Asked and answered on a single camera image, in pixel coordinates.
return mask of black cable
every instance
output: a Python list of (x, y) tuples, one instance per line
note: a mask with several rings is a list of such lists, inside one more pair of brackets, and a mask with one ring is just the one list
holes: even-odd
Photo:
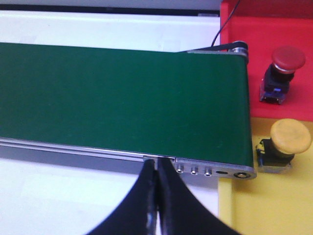
[(234, 6), (234, 9), (231, 11), (231, 13), (229, 14), (227, 20), (225, 21), (225, 23), (222, 25), (222, 27), (220, 28), (220, 30), (217, 32), (217, 34), (215, 35), (213, 41), (212, 41), (212, 44), (211, 44), (211, 47), (214, 46), (215, 44), (215, 41), (217, 39), (217, 37), (219, 36), (219, 34), (221, 33), (221, 31), (223, 30), (223, 28), (225, 27), (225, 25), (227, 24), (227, 22), (230, 20), (230, 18), (233, 16), (233, 14), (235, 13), (235, 10), (237, 9), (239, 3), (240, 3), (241, 0), (238, 0), (238, 2), (236, 3), (236, 5)]

